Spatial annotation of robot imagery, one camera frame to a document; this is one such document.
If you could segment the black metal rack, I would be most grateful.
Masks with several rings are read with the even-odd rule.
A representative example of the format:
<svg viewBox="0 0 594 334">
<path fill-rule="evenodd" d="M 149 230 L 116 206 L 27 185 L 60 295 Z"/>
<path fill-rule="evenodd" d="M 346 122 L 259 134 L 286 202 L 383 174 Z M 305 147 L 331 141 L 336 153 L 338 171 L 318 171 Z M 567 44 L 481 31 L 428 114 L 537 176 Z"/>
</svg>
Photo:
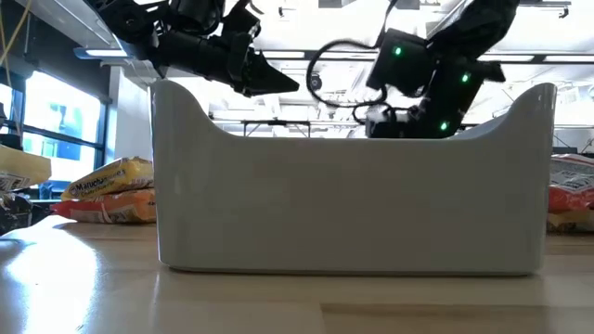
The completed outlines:
<svg viewBox="0 0 594 334">
<path fill-rule="evenodd" d="M 312 132 L 312 123 L 309 121 L 287 121 L 279 119 L 271 120 L 243 120 L 240 122 L 243 125 L 243 136 L 250 136 L 254 133 L 261 125 L 269 127 L 282 126 L 282 127 L 295 127 L 304 137 L 310 138 Z"/>
</svg>

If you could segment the black ramen packet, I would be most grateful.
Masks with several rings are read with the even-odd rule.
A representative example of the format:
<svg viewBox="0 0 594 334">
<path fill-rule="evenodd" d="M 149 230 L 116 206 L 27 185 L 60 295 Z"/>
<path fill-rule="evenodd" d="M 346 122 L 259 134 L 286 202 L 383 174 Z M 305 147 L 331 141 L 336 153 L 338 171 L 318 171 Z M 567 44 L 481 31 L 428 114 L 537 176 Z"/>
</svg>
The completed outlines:
<svg viewBox="0 0 594 334">
<path fill-rule="evenodd" d="M 0 236 L 35 225 L 51 213 L 48 207 L 34 204 L 18 194 L 0 193 Z"/>
</svg>

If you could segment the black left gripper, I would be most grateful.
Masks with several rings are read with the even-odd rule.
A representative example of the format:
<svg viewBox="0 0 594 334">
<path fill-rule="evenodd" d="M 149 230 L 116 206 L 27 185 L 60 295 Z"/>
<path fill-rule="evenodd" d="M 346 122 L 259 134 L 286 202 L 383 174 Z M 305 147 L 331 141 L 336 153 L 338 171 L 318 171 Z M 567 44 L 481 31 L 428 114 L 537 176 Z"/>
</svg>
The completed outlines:
<svg viewBox="0 0 594 334">
<path fill-rule="evenodd" d="M 170 30 L 159 39 L 152 65 L 164 78 L 169 68 L 231 86 L 244 96 L 296 92 L 300 85 L 272 67 L 264 54 L 250 47 L 246 32 L 202 38 Z"/>
</svg>

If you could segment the pale grey plastic bin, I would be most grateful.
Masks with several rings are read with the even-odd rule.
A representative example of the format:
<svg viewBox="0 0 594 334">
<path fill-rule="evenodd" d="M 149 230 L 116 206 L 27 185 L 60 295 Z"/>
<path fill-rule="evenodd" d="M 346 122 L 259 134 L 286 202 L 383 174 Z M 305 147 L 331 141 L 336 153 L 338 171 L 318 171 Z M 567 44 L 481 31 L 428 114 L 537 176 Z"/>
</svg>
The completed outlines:
<svg viewBox="0 0 594 334">
<path fill-rule="evenodd" d="M 523 276 L 543 263 L 551 83 L 447 139 L 237 136 L 182 85 L 151 93 L 158 249 L 170 267 Z"/>
</svg>

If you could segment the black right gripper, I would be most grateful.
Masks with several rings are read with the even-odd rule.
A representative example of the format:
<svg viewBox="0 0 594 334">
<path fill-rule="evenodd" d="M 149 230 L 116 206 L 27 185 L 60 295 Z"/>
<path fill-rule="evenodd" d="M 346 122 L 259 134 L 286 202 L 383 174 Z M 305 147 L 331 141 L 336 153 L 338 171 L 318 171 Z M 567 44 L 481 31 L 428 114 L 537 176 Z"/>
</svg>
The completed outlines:
<svg viewBox="0 0 594 334">
<path fill-rule="evenodd" d="M 368 138 L 430 138 L 436 115 L 419 106 L 385 107 L 369 113 L 364 125 Z"/>
</svg>

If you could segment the red white ramen packet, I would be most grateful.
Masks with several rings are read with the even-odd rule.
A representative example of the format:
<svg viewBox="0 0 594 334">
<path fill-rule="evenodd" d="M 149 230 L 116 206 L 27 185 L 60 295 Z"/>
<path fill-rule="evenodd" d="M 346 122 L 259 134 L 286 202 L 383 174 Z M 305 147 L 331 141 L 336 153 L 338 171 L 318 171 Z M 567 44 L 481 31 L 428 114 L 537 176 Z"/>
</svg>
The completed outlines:
<svg viewBox="0 0 594 334">
<path fill-rule="evenodd" d="M 549 211 L 594 209 L 594 158 L 553 154 L 549 170 Z"/>
</svg>

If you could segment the orange red ramen packet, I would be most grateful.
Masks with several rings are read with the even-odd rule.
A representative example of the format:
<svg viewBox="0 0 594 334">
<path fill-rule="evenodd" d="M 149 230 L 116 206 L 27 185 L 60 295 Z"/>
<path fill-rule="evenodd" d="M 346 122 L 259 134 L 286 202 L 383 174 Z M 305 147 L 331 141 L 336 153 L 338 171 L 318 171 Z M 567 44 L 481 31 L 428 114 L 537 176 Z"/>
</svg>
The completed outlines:
<svg viewBox="0 0 594 334">
<path fill-rule="evenodd" d="M 156 197 L 153 188 L 128 190 L 94 199 L 65 200 L 50 206 L 54 214 L 83 223 L 155 223 Z"/>
</svg>

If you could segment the large window black frame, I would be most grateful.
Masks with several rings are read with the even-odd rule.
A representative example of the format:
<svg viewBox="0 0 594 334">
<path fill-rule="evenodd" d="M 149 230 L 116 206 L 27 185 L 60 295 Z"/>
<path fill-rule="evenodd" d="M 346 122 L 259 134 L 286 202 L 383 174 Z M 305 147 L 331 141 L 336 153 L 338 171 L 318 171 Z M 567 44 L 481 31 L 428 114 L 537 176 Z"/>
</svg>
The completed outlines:
<svg viewBox="0 0 594 334">
<path fill-rule="evenodd" d="M 0 81 L 0 107 L 23 150 L 50 159 L 51 176 L 32 187 L 35 199 L 58 199 L 67 186 L 104 161 L 107 106 L 95 96 L 41 71 Z"/>
</svg>

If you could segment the black ceiling fixture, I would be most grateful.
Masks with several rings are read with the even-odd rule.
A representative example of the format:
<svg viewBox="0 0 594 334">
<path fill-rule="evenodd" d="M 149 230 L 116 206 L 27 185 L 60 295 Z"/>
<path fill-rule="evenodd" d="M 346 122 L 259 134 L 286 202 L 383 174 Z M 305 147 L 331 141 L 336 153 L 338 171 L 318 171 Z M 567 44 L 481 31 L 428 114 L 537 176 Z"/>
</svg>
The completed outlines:
<svg viewBox="0 0 594 334">
<path fill-rule="evenodd" d="M 520 6 L 541 8 L 545 11 L 556 12 L 559 19 L 569 15 L 569 7 L 572 0 L 520 0 Z"/>
</svg>

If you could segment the yellow Maruchan ramen packet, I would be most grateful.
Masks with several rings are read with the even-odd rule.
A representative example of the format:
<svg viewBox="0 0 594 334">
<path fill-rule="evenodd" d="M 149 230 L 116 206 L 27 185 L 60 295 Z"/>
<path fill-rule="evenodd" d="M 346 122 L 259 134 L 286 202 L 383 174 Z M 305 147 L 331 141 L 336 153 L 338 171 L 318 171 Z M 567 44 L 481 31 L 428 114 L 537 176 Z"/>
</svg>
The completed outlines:
<svg viewBox="0 0 594 334">
<path fill-rule="evenodd" d="M 94 199 L 106 194 L 154 186 L 151 161 L 140 157 L 120 158 L 71 182 L 62 192 L 62 200 Z"/>
<path fill-rule="evenodd" d="M 51 174 L 50 159 L 0 145 L 0 193 L 41 184 Z"/>
</svg>

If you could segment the long linear ceiling light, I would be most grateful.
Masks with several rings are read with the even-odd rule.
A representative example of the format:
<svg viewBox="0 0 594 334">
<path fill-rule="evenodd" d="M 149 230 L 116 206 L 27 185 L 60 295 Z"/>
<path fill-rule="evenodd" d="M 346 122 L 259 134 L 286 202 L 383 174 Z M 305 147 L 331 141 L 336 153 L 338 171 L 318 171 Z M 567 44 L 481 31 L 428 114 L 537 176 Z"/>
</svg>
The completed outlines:
<svg viewBox="0 0 594 334">
<path fill-rule="evenodd" d="M 121 49 L 97 49 L 76 47 L 74 55 L 80 59 L 131 58 Z M 315 54 L 312 50 L 279 51 L 265 50 L 263 54 L 272 60 L 310 60 Z M 378 55 L 375 51 L 327 51 L 320 57 L 330 61 L 372 61 Z M 526 53 L 487 53 L 479 57 L 481 61 L 495 61 L 502 64 L 534 65 L 594 65 L 594 54 L 526 54 Z"/>
</svg>

